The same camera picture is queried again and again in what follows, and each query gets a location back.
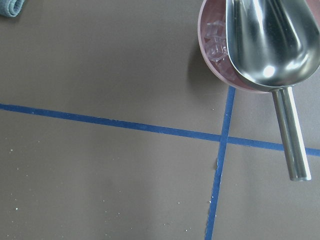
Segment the metal scoop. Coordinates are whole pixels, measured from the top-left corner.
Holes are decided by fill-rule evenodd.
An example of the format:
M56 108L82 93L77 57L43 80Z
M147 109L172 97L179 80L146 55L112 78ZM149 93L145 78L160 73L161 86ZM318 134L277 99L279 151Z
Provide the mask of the metal scoop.
M250 87L270 92L289 178L311 180L293 86L320 65L320 29L304 0L228 0L228 56Z

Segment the pink bowl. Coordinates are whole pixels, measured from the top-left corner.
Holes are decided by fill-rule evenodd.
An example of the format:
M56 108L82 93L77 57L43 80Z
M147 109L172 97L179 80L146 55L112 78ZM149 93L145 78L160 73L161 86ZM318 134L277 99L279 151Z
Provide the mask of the pink bowl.
M204 0L197 21L198 44L212 73L224 83L250 93L264 94L245 84L237 75L228 55L226 38L226 1Z

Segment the folded grey cloth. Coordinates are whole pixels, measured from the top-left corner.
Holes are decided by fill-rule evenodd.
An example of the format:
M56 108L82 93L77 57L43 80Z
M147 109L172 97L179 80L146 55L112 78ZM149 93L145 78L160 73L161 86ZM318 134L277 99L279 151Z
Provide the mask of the folded grey cloth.
M0 0L0 15L8 18L16 17L24 2L24 0Z

